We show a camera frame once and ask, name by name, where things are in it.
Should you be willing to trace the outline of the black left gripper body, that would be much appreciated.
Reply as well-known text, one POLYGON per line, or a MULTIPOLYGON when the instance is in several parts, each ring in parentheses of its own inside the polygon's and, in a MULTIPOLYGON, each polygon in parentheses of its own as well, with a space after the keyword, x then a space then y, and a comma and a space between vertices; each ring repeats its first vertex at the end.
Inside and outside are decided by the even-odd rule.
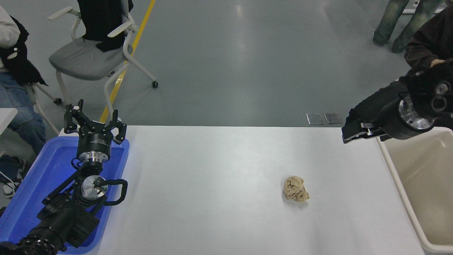
POLYGON ((106 156, 111 153, 112 133, 106 124, 97 121, 79 124, 77 156, 88 152, 101 152, 106 156))

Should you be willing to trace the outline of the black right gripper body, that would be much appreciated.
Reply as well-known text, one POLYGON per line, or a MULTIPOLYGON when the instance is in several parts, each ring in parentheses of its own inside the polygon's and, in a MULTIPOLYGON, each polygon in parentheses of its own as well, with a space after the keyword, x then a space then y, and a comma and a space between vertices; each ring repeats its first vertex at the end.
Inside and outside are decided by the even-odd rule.
POLYGON ((401 118, 401 113, 399 112, 401 101, 401 99, 393 100, 380 110, 375 124, 385 133, 380 136, 379 139, 381 141, 386 141, 391 138, 406 140, 413 137, 412 130, 403 123, 401 118))

